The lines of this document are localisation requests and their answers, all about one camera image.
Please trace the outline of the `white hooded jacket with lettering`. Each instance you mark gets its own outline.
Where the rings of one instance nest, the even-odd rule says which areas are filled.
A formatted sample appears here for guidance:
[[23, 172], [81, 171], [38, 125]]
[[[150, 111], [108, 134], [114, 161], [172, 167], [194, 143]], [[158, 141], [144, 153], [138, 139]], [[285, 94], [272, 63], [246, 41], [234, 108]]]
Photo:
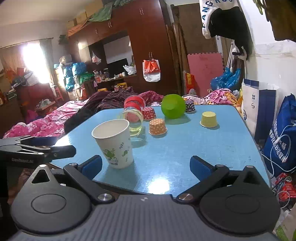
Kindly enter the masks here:
[[205, 39], [215, 36], [234, 41], [241, 59], [248, 60], [251, 35], [243, 12], [236, 0], [199, 1], [202, 33]]

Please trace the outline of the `white navy paper bag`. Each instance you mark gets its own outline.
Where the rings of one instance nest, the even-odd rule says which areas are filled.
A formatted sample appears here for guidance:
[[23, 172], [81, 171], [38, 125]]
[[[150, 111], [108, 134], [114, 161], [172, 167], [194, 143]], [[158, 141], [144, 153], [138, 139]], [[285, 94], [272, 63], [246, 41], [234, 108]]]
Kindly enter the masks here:
[[279, 87], [257, 80], [243, 79], [243, 119], [255, 142], [264, 145], [278, 108]]

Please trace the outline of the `green plastic cup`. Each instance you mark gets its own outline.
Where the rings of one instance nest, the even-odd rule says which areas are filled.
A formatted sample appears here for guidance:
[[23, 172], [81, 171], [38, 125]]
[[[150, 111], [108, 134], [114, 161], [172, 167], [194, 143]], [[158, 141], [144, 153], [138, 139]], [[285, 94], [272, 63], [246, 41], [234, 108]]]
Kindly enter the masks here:
[[186, 104], [180, 95], [168, 94], [162, 100], [161, 110], [165, 117], [177, 119], [185, 113]]

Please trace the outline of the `dark striped clothing pile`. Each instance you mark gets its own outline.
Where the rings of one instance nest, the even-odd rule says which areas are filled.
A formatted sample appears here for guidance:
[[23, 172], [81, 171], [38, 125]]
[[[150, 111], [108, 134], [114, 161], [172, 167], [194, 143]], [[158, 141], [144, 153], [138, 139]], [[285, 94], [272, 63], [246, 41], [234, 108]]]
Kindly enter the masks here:
[[92, 94], [86, 104], [64, 123], [65, 134], [71, 132], [90, 117], [106, 109], [123, 108], [126, 98], [137, 95], [132, 87], [117, 91], [101, 91]]

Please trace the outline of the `clear jar red tape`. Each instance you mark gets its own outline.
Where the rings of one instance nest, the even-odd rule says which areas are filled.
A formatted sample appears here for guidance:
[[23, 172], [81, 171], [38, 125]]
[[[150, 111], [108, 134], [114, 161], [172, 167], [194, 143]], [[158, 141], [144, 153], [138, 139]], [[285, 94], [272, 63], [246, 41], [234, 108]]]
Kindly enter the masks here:
[[139, 95], [131, 95], [127, 97], [123, 104], [124, 109], [134, 109], [140, 112], [142, 112], [145, 106], [145, 100]]

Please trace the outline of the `brown hanging bag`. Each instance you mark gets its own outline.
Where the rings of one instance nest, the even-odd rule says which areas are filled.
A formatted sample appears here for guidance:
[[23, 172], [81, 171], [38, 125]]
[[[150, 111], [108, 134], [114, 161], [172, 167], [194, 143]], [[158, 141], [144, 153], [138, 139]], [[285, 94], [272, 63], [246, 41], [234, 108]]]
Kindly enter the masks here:
[[266, 17], [271, 23], [274, 39], [295, 42], [295, 1], [267, 0], [264, 3]]

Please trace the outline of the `purple polka dot cupcake liner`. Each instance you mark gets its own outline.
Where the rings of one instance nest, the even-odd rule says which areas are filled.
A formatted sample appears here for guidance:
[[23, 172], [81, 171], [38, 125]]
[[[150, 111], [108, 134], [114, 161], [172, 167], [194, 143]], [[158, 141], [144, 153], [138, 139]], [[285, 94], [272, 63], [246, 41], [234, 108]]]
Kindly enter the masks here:
[[194, 113], [196, 111], [193, 100], [191, 99], [186, 100], [185, 105], [186, 105], [185, 113]]

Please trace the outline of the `pink foam mat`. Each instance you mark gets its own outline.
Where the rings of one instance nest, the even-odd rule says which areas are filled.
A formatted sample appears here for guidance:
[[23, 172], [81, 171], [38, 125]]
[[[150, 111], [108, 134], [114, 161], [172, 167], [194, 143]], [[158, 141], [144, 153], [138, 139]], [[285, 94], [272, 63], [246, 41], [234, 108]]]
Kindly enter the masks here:
[[205, 97], [211, 88], [211, 81], [223, 74], [223, 60], [220, 53], [198, 53], [187, 55], [190, 73], [194, 75], [197, 95]]

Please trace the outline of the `blue plastic bag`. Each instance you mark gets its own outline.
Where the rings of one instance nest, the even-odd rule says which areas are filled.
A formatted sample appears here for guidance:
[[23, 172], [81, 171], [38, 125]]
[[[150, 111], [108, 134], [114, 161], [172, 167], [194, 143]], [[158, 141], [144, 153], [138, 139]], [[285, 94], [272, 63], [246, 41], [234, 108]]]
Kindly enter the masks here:
[[226, 67], [224, 73], [221, 76], [215, 77], [211, 80], [211, 89], [223, 89], [227, 88], [230, 90], [236, 89], [239, 78], [241, 74], [241, 68], [237, 68], [234, 73], [231, 72], [231, 69]]

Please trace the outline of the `red polka dot cupcake liner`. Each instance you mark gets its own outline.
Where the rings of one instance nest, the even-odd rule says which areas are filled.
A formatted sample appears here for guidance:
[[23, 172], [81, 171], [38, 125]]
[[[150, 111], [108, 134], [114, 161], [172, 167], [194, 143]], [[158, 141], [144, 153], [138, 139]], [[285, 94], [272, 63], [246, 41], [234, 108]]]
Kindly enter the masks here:
[[152, 107], [146, 107], [142, 110], [142, 115], [144, 117], [145, 121], [150, 121], [156, 118], [156, 113], [154, 111], [154, 108]]

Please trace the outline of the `white paper cup green print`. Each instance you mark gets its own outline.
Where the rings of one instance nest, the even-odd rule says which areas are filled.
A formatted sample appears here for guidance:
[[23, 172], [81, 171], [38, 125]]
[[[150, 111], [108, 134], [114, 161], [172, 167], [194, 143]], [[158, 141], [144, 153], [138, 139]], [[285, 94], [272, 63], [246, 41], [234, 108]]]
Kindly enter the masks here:
[[103, 122], [96, 126], [91, 134], [112, 168], [124, 169], [133, 163], [128, 120], [116, 119]]

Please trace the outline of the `dark wooden wardrobe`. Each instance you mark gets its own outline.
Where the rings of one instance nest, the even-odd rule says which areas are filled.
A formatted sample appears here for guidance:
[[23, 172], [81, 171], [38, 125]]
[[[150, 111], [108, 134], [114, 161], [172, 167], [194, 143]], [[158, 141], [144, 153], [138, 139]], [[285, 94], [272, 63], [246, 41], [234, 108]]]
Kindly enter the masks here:
[[[90, 59], [90, 46], [104, 40], [128, 34], [137, 73], [126, 82], [134, 91], [148, 90], [162, 95], [177, 94], [177, 80], [167, 27], [170, 25], [168, 9], [164, 1], [131, 1], [112, 10], [110, 20], [88, 22], [81, 30], [70, 35], [69, 52], [72, 59], [85, 62], [88, 68], [94, 65]], [[149, 58], [158, 60], [161, 79], [147, 82], [142, 72], [142, 62]]]

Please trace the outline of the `orange white plastic bag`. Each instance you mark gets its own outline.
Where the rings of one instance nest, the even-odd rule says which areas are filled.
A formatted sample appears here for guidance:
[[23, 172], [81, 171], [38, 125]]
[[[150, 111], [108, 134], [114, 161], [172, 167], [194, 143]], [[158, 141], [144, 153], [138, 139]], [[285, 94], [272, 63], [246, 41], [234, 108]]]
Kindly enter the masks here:
[[161, 69], [159, 61], [156, 59], [144, 60], [142, 71], [146, 82], [159, 82], [161, 80]]

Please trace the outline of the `pink floral blanket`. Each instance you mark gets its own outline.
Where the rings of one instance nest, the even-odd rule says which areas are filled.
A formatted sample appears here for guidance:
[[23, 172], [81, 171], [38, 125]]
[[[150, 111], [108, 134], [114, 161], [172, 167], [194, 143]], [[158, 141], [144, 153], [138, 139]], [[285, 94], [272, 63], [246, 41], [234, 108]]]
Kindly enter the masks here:
[[[198, 97], [196, 95], [185, 95], [184, 100], [191, 99], [195, 105], [198, 104], [211, 104], [222, 105], [228, 104], [236, 107], [241, 111], [242, 106], [242, 91], [223, 88], [211, 90], [205, 97]], [[10, 130], [4, 134], [4, 138], [20, 137], [20, 136], [34, 136], [34, 137], [62, 137], [65, 135], [64, 123], [70, 117], [81, 109], [84, 102], [69, 101], [63, 106], [47, 114], [43, 118], [33, 120], [29, 123], [19, 122], [15, 124]]]

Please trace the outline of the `yellow cupcake liner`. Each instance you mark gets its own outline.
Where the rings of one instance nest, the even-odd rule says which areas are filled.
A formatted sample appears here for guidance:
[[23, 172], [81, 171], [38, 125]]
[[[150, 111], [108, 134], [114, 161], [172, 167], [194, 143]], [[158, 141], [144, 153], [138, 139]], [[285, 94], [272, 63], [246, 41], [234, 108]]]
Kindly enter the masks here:
[[202, 113], [200, 125], [205, 128], [214, 128], [218, 125], [216, 114], [212, 111]]

